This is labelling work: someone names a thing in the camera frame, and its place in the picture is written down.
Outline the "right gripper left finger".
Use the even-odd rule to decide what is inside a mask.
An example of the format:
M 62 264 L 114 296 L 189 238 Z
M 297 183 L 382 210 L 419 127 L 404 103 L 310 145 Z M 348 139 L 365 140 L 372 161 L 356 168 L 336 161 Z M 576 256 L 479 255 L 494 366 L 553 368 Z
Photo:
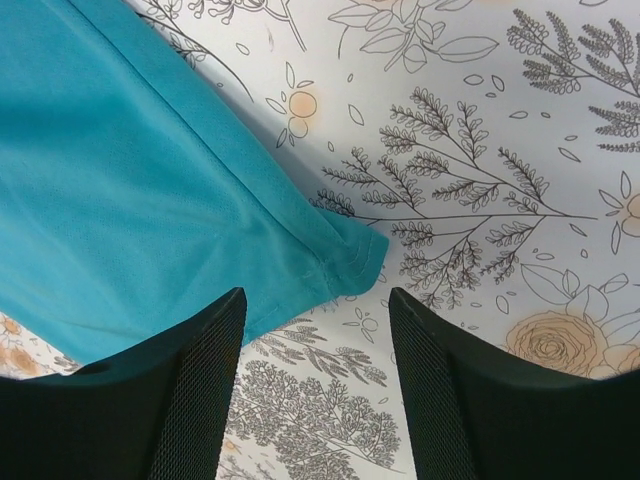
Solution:
M 246 309 L 234 288 L 71 375 L 2 379 L 2 478 L 215 478 Z

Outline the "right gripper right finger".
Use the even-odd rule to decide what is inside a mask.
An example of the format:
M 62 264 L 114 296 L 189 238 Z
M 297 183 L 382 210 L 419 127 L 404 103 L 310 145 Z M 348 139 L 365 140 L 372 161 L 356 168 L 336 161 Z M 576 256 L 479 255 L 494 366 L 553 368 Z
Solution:
M 403 289 L 391 335 L 420 479 L 635 479 L 639 374 L 592 380 L 535 365 Z

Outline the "teal t shirt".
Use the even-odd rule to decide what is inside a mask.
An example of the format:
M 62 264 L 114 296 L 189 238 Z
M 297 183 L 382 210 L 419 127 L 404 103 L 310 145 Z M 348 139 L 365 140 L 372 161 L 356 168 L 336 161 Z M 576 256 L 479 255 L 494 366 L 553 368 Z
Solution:
M 244 338 L 375 284 L 388 240 L 313 207 L 119 1 L 1 5 L 1 309 L 82 364 L 229 290 Z

